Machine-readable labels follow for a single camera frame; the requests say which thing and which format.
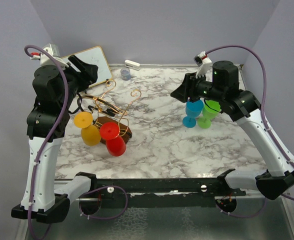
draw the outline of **table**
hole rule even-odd
[[[129,109],[132,139],[120,157],[111,156],[106,146],[86,146],[73,116],[66,127],[56,166],[56,178],[73,178],[78,172],[98,178],[204,178],[222,172],[266,169],[256,147],[245,132],[227,114],[219,114],[209,129],[182,125],[185,104],[170,97],[183,81],[185,73],[196,68],[143,68],[131,70],[132,79],[121,79],[120,68],[112,69],[116,88],[105,99],[125,108],[133,99],[131,90],[140,89],[141,99]],[[212,72],[206,75],[211,79]],[[239,74],[240,88],[245,89]],[[100,84],[88,90],[101,95]],[[74,100],[71,110],[77,105]],[[87,101],[84,106],[92,105]]]

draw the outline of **purple cable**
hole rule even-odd
[[[260,66],[261,66],[261,70],[262,70],[262,78],[263,78],[263,91],[262,91],[262,100],[261,100],[261,109],[260,109],[260,114],[261,114],[261,118],[262,118],[262,122],[263,125],[265,126],[266,129],[269,129],[267,120],[266,120],[266,116],[265,116],[265,101],[266,101],[266,92],[267,92],[267,78],[266,78],[266,70],[265,70],[265,66],[263,64],[263,61],[261,60],[261,58],[250,48],[246,47],[246,46],[242,46],[242,45],[225,45],[225,46],[220,46],[220,47],[216,47],[213,48],[209,51],[206,51],[206,54],[210,54],[214,51],[217,51],[219,49],[226,49],[226,48],[240,48],[240,49],[245,49],[248,52],[250,52],[252,55],[254,55],[256,57],[256,59],[258,60]],[[286,158],[286,160],[289,162],[289,164],[294,168],[294,163],[291,161],[291,158],[287,155],[286,151],[283,149],[283,147],[281,146],[281,144],[278,142],[277,138],[275,137],[275,135],[272,133],[271,130],[268,131],[270,137],[272,138],[272,140],[274,141],[274,143],[276,144],[276,146],[278,147],[278,149],[280,150],[280,152],[284,155],[284,157]],[[293,200],[294,201],[294,197],[291,196],[287,196],[285,194],[282,194],[283,197]]]
[[[267,205],[267,198],[265,197],[261,209],[258,212],[254,213],[252,215],[248,215],[248,216],[236,215],[236,214],[225,212],[225,211],[221,210],[220,207],[217,205],[216,205],[216,208],[220,209],[221,213],[226,214],[230,217],[239,218],[239,219],[250,219],[250,218],[254,218],[254,217],[258,216],[259,214],[261,214],[265,210],[266,205]]]
[[[36,155],[35,158],[35,163],[39,162],[39,159],[41,157],[41,154],[47,144],[47,142],[49,141],[49,139],[51,138],[52,134],[54,133],[55,129],[57,128],[58,124],[61,122],[64,112],[67,108],[67,102],[68,102],[68,82],[66,79],[66,76],[64,74],[63,69],[60,66],[60,63],[58,61],[56,61],[48,52],[46,52],[45,50],[43,50],[42,48],[35,46],[35,45],[27,45],[24,47],[24,51],[25,53],[29,56],[32,57],[32,55],[28,52],[28,49],[36,49],[39,52],[45,54],[57,67],[62,80],[63,80],[63,85],[64,85],[64,98],[63,98],[63,104],[62,104],[62,108],[61,111],[57,117],[57,120],[55,121],[54,125],[52,126],[52,128],[50,129],[49,133],[47,134],[46,138],[44,139],[42,145],[40,146],[38,153]],[[31,174],[31,181],[30,181],[30,192],[29,192],[29,202],[32,203],[34,200],[34,191],[35,191],[35,179],[36,179],[36,171],[37,171],[37,166],[38,164],[34,165],[32,168],[32,174]],[[46,235],[48,234],[50,228],[51,228],[51,224],[48,226],[45,234],[41,237],[38,238],[33,230],[33,223],[32,223],[32,205],[28,207],[28,214],[27,214],[27,219],[28,219],[28,228],[30,231],[31,236],[35,239],[35,240],[42,240],[46,237]]]
[[[102,187],[99,187],[95,190],[92,190],[92,191],[89,191],[89,192],[86,192],[84,193],[82,196],[85,196],[87,194],[92,194],[92,193],[95,193],[95,192],[98,192],[100,190],[104,190],[104,189],[107,189],[107,188],[114,188],[114,189],[119,189],[121,190],[124,194],[125,194],[125,200],[126,200],[126,203],[125,203],[125,207],[121,210],[120,213],[118,213],[117,215],[115,216],[108,216],[108,217],[100,217],[100,216],[93,216],[93,215],[86,215],[83,213],[83,210],[81,207],[79,207],[79,210],[81,211],[81,214],[83,214],[84,216],[88,217],[88,218],[91,218],[91,219],[97,219],[97,220],[112,220],[112,219],[115,219],[115,218],[118,218],[120,215],[122,215],[126,209],[127,209],[127,206],[128,206],[128,196],[127,196],[127,193],[126,191],[120,187],[120,186],[102,186]]]

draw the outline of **purple hose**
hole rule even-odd
[[[120,215],[122,215],[122,214],[126,211],[127,206],[128,206],[128,196],[127,196],[126,191],[125,191],[122,187],[120,187],[120,186],[102,186],[102,187],[99,187],[99,188],[97,188],[97,189],[95,189],[95,190],[92,190],[92,191],[86,192],[86,193],[84,193],[82,196],[85,196],[85,195],[87,195],[87,194],[92,194],[92,193],[95,193],[95,192],[98,192],[98,191],[100,191],[100,190],[104,190],[104,189],[107,189],[107,188],[119,189],[119,190],[121,190],[121,191],[124,193],[126,202],[125,202],[125,206],[124,206],[124,208],[121,210],[121,212],[118,213],[118,214],[115,215],[115,216],[100,217],[100,216],[86,215],[86,214],[83,213],[82,208],[79,207],[79,210],[81,211],[82,215],[84,215],[84,216],[86,216],[86,217],[89,217],[90,219],[97,219],[97,220],[112,220],[112,219],[116,219],[116,218],[118,218]]]
[[[49,133],[47,134],[45,140],[43,141],[42,145],[40,146],[38,153],[36,155],[35,158],[35,163],[39,162],[39,159],[41,157],[41,154],[47,144],[47,142],[49,141],[49,139],[51,138],[52,134],[54,133],[55,129],[57,128],[58,124],[61,122],[64,112],[67,108],[67,102],[68,102],[68,82],[66,79],[66,76],[64,74],[63,69],[60,66],[60,63],[58,61],[56,61],[48,52],[46,52],[45,50],[43,50],[42,48],[35,46],[35,45],[27,45],[24,47],[24,51],[25,53],[32,57],[32,55],[28,52],[28,49],[36,49],[39,52],[45,54],[57,67],[62,80],[63,80],[63,85],[64,85],[64,98],[63,98],[63,104],[62,104],[62,108],[61,111],[57,117],[57,120],[55,121],[54,125],[52,126],[52,128],[50,129]],[[33,166],[32,168],[32,174],[31,174],[31,181],[30,181],[30,192],[29,192],[29,202],[32,203],[34,200],[34,191],[35,191],[35,179],[36,179],[36,171],[37,171],[37,164]],[[28,214],[27,214],[27,219],[28,219],[28,228],[30,231],[31,236],[35,239],[35,240],[42,240],[46,237],[46,235],[48,234],[50,228],[51,228],[51,224],[48,226],[45,234],[41,237],[38,238],[33,230],[33,224],[32,224],[32,205],[28,207]]]
[[[254,55],[256,57],[256,59],[258,60],[260,66],[261,66],[261,70],[262,70],[262,78],[263,78],[263,91],[262,91],[262,100],[261,100],[261,109],[260,109],[260,113],[261,113],[261,118],[262,118],[262,122],[263,125],[265,126],[266,129],[269,129],[266,117],[265,117],[265,101],[266,101],[266,92],[267,92],[267,78],[266,78],[266,70],[265,70],[265,66],[263,64],[263,61],[261,60],[261,58],[250,48],[246,47],[246,46],[242,46],[242,45],[225,45],[225,46],[220,46],[220,47],[216,47],[213,48],[209,51],[206,51],[206,54],[210,54],[214,51],[217,51],[219,49],[226,49],[226,48],[240,48],[240,49],[245,49],[248,52],[250,52],[252,55]],[[274,143],[276,144],[276,146],[278,147],[278,149],[280,150],[280,152],[284,155],[284,157],[286,158],[287,161],[289,161],[290,165],[294,168],[294,163],[291,161],[291,158],[287,155],[286,151],[283,149],[283,147],[281,146],[281,144],[278,142],[278,140],[276,139],[275,135],[272,133],[272,131],[268,131],[270,137],[272,138],[272,140],[274,141]],[[283,197],[293,200],[294,201],[294,197],[291,196],[287,196],[285,194],[282,194]]]
[[[228,213],[228,212],[225,212],[225,211],[221,210],[219,206],[216,205],[216,207],[218,209],[220,209],[221,213],[226,214],[226,215],[228,215],[230,217],[239,218],[239,219],[250,219],[250,218],[254,218],[254,217],[258,216],[259,214],[261,214],[265,210],[266,205],[267,205],[267,198],[265,197],[261,209],[258,212],[254,213],[252,215],[248,215],[248,216],[242,216],[242,215],[236,215],[236,214]]]

